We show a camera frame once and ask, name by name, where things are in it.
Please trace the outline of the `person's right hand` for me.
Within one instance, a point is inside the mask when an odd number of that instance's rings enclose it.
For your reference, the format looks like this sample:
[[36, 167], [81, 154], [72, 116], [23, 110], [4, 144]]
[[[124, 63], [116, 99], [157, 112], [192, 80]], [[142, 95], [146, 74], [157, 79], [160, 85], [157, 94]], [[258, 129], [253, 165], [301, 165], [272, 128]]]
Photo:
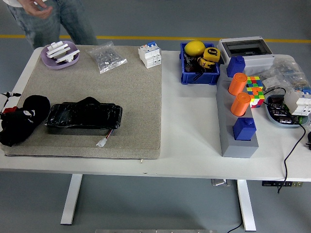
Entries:
[[27, 14], [47, 19], [53, 10], [52, 6], [48, 6], [43, 0], [20, 0], [20, 4]]

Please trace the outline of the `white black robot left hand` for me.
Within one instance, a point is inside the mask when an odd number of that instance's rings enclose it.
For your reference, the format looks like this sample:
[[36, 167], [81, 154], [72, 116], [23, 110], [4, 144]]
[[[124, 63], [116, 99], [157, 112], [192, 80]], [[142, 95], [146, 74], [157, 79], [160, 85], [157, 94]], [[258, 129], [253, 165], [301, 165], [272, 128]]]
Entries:
[[12, 124], [35, 124], [36, 95], [28, 96], [21, 107], [11, 106], [13, 100], [19, 98], [20, 93], [5, 92], [0, 94], [0, 122], [1, 126]]

